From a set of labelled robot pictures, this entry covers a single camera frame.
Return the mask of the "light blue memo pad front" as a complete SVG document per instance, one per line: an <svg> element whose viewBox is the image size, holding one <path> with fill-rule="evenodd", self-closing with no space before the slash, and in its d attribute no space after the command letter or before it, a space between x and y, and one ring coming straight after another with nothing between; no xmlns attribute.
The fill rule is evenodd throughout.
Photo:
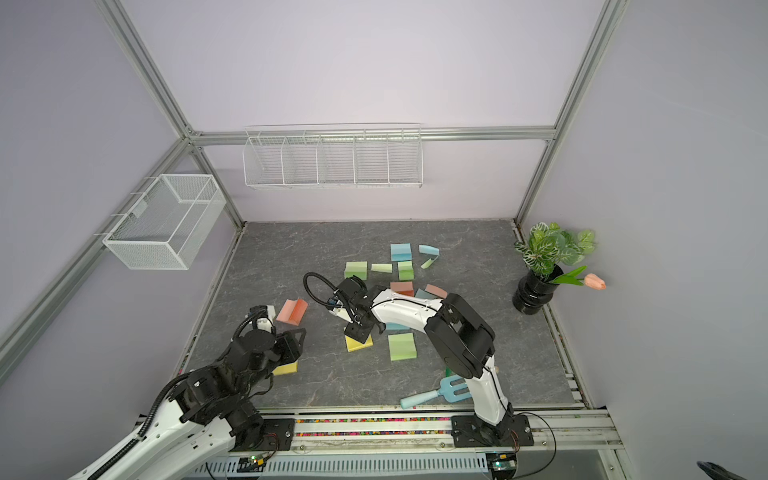
<svg viewBox="0 0 768 480"><path fill-rule="evenodd" d="M409 327L401 325L401 324L387 323L386 327L385 327L385 331L388 334L391 334L391 333L405 333L405 332L410 332L411 329Z"/></svg>

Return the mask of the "light blue memo pad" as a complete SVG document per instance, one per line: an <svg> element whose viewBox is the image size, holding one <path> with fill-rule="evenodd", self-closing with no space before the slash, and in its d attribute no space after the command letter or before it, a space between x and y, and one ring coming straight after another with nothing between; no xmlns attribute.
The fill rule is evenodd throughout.
<svg viewBox="0 0 768 480"><path fill-rule="evenodd" d="M412 260L412 247L410 243L390 245L390 258L392 262L406 262Z"/></svg>
<svg viewBox="0 0 768 480"><path fill-rule="evenodd" d="M385 327L385 331L388 334L391 334L391 333L405 333L405 332L410 332L411 329L409 327L401 325L401 324L387 323L386 327Z"/></svg>

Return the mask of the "salmon memo pad front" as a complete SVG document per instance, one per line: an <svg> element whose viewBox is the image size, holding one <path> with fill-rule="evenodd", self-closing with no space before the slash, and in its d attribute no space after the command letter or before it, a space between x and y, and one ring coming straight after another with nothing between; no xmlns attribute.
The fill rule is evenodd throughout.
<svg viewBox="0 0 768 480"><path fill-rule="evenodd" d="M390 289L395 293L413 297L415 289L412 281L391 282Z"/></svg>

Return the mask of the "light green memo pad small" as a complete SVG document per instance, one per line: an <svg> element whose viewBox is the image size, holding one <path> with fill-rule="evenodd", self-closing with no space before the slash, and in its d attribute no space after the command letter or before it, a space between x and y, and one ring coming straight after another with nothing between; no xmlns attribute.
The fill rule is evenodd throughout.
<svg viewBox="0 0 768 480"><path fill-rule="evenodd" d="M398 278L400 281L412 281L415 278L414 267L411 261L397 263Z"/></svg>

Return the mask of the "torn light blue page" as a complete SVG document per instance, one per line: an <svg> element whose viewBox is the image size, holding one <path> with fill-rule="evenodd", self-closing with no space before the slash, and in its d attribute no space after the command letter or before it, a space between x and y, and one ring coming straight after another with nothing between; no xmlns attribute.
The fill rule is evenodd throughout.
<svg viewBox="0 0 768 480"><path fill-rule="evenodd" d="M429 293L429 292L427 292L427 291L425 291L423 289L418 289L417 292L415 293L415 297L419 298L419 299L426 299L426 300L435 299L434 295L432 295L431 293Z"/></svg>
<svg viewBox="0 0 768 480"><path fill-rule="evenodd" d="M440 255L440 250L437 247L420 244L419 253L423 255L438 257Z"/></svg>

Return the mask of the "red memo pad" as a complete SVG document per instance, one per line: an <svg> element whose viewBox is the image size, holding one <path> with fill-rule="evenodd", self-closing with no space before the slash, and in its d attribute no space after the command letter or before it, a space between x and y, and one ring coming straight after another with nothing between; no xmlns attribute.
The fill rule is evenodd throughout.
<svg viewBox="0 0 768 480"><path fill-rule="evenodd" d="M308 308L308 303L303 299L286 300L276 320L278 322L299 326Z"/></svg>

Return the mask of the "torn salmon page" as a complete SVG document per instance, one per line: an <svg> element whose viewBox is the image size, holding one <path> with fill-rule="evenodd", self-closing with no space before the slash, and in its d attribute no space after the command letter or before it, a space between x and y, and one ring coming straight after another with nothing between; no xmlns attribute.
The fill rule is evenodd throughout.
<svg viewBox="0 0 768 480"><path fill-rule="evenodd" d="M426 288L425 288L425 291L427 293L431 294L431 295L434 295L434 296L438 297L438 298L446 298L447 295L448 295L447 291L445 291L444 289L442 289L440 287L432 285L432 284L428 284L426 286Z"/></svg>

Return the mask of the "light green memo pad front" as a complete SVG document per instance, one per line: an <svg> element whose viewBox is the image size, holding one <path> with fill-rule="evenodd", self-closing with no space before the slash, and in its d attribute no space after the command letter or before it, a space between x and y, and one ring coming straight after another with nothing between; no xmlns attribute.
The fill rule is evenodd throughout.
<svg viewBox="0 0 768 480"><path fill-rule="evenodd" d="M368 262L367 261L348 261L345 264L344 277L352 278L357 277L360 280L365 281L368 274Z"/></svg>

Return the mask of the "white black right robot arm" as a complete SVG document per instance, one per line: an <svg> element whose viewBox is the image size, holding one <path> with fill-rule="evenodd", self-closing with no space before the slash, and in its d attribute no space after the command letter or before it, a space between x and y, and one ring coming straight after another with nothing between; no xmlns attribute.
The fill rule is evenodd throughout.
<svg viewBox="0 0 768 480"><path fill-rule="evenodd" d="M345 320L344 334L365 342L372 331L398 324L424 333L445 365L465 379L475 416L499 436L511 430L514 413L495 365L495 332L459 295L419 299L351 277L321 304Z"/></svg>

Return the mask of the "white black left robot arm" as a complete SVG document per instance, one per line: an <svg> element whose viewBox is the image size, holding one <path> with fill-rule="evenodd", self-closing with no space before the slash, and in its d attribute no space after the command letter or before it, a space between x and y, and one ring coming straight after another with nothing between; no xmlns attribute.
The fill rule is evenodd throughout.
<svg viewBox="0 0 768 480"><path fill-rule="evenodd" d="M289 450L294 421L266 419L254 400L260 382L300 358L305 336L243 323L214 362L169 381L144 421L76 478L182 479L232 450Z"/></svg>

